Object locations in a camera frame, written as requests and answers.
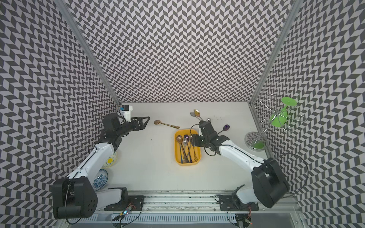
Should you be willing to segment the aluminium front rail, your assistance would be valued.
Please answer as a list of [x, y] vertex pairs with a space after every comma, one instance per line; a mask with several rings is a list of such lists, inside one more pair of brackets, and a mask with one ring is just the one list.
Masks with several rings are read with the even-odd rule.
[[[143, 213], [224, 213], [214, 197], [216, 195], [232, 195], [231, 191], [124, 191], [122, 199], [128, 196], [143, 195]], [[300, 206], [294, 197], [286, 196], [279, 200], [272, 208], [266, 208], [257, 202], [259, 211], [252, 213], [301, 213]], [[106, 206], [97, 209], [103, 213]], [[228, 211], [249, 213], [248, 211]]]

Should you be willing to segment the blue patterned bowl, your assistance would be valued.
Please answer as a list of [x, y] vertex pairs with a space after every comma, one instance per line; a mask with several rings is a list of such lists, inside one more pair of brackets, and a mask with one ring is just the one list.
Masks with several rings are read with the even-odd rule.
[[94, 191], [99, 191], [106, 186], [107, 182], [108, 172], [105, 169], [100, 169], [91, 185]]

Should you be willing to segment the copper long spoon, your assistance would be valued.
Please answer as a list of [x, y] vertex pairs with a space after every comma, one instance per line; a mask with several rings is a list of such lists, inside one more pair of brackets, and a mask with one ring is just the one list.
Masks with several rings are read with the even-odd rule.
[[186, 163], [186, 156], [183, 153], [183, 148], [182, 148], [183, 137], [181, 135], [178, 135], [176, 137], [176, 141], [179, 143], [180, 154], [181, 154], [181, 163], [184, 164], [184, 163]]

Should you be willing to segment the green metal cup rack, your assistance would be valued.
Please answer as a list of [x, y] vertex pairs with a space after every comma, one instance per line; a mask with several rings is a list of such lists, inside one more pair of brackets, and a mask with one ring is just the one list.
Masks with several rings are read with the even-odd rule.
[[276, 128], [283, 128], [286, 132], [293, 132], [293, 128], [289, 126], [289, 121], [293, 122], [305, 122], [307, 118], [304, 115], [298, 115], [296, 117], [290, 117], [289, 112], [293, 109], [298, 103], [295, 99], [290, 97], [283, 97], [281, 102], [283, 105], [278, 105], [275, 108], [268, 107], [264, 102], [260, 100], [256, 100], [265, 108], [271, 111], [269, 114], [269, 118], [267, 119], [265, 124], [265, 128], [260, 132], [249, 132], [245, 136], [246, 145], [254, 150], [254, 151], [264, 151], [267, 147], [265, 134], [268, 129], [273, 126]]

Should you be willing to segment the silver ornate spoon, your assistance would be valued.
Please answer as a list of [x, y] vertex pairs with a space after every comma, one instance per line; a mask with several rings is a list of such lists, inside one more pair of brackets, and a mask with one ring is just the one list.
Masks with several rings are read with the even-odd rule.
[[187, 146], [187, 139], [186, 138], [183, 138], [183, 141], [182, 141], [182, 149], [183, 149], [183, 152], [184, 152], [184, 159], [185, 159], [185, 162], [186, 163], [189, 163], [189, 158], [188, 158], [188, 155], [186, 153], [186, 146]]

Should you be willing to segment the yellow patterned plate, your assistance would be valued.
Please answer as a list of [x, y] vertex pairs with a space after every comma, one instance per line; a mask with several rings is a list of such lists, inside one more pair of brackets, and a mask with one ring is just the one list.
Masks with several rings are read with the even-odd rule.
[[117, 152], [113, 153], [111, 156], [109, 156], [106, 160], [106, 162], [104, 163], [104, 165], [102, 166], [102, 168], [110, 168], [113, 165], [116, 164], [117, 162], [117, 158], [118, 158], [118, 154]]

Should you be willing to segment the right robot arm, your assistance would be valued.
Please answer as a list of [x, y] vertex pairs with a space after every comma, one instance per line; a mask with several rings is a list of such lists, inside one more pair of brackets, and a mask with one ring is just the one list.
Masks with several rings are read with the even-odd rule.
[[263, 159], [245, 151], [229, 137], [219, 135], [210, 122], [200, 121], [199, 129], [201, 134], [192, 136], [193, 146], [208, 148], [251, 174], [252, 184], [243, 184], [232, 193], [232, 200], [237, 206], [259, 202], [266, 208], [272, 208], [289, 192], [290, 185], [275, 159]]

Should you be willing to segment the rainbow gold spoon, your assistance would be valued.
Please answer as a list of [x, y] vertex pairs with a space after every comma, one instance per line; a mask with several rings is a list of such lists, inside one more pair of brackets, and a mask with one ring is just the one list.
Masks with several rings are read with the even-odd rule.
[[198, 109], [195, 109], [195, 110], [194, 110], [194, 115], [195, 115], [198, 119], [200, 119], [201, 121], [203, 121], [203, 119], [201, 118], [200, 111], [199, 111]]

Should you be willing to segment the large purple spoon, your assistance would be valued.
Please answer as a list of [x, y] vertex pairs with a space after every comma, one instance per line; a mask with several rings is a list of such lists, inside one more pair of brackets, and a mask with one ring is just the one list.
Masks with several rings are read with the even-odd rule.
[[221, 133], [223, 133], [223, 132], [225, 132], [225, 131], [228, 131], [230, 129], [230, 125], [229, 124], [226, 124], [224, 127], [223, 127], [223, 129], [221, 130], [221, 131], [219, 131], [218, 132], [218, 134], [221, 134]]

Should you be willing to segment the yellow plastic storage box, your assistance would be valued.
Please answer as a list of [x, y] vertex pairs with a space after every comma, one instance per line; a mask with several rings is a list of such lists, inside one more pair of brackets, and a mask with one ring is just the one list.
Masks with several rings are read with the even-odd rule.
[[198, 132], [195, 129], [182, 129], [178, 130], [174, 135], [174, 150], [175, 150], [175, 161], [180, 166], [196, 165], [201, 160], [201, 149], [197, 146], [192, 145], [192, 139], [189, 139], [186, 144], [182, 141], [185, 136], [191, 137], [197, 135]]

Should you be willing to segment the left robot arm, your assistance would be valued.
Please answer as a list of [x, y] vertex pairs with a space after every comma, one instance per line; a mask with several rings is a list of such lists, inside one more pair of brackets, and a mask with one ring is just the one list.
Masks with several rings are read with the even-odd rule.
[[96, 192], [92, 182], [107, 158], [112, 156], [123, 137], [132, 131], [144, 130], [150, 117], [132, 117], [120, 122], [121, 116], [111, 113], [104, 116], [104, 129], [88, 157], [67, 177], [57, 179], [51, 187], [53, 216], [55, 219], [89, 218], [100, 208], [122, 201], [120, 188]]

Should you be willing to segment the gold handled utensil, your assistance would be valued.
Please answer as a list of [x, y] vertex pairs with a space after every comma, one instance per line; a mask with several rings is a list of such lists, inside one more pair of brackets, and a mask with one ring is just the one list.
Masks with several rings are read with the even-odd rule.
[[180, 127], [179, 126], [176, 126], [176, 125], [172, 125], [172, 124], [167, 124], [167, 123], [163, 123], [163, 122], [161, 122], [160, 120], [155, 120], [154, 121], [154, 124], [155, 125], [165, 125], [165, 126], [169, 126], [169, 127], [172, 127], [172, 128], [174, 128], [174, 129], [180, 129]]

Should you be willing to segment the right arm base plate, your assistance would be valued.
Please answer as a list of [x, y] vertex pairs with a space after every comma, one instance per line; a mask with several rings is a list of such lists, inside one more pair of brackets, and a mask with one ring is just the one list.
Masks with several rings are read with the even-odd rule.
[[232, 195], [216, 195], [214, 197], [220, 206], [221, 211], [259, 211], [259, 206], [256, 202], [243, 204], [238, 198]]

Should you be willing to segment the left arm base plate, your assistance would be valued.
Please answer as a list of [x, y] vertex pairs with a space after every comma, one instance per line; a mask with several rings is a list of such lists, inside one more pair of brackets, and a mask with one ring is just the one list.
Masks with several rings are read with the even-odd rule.
[[108, 205], [104, 211], [125, 211], [127, 207], [133, 206], [132, 211], [141, 211], [144, 206], [145, 196], [134, 195], [123, 198], [120, 202]]

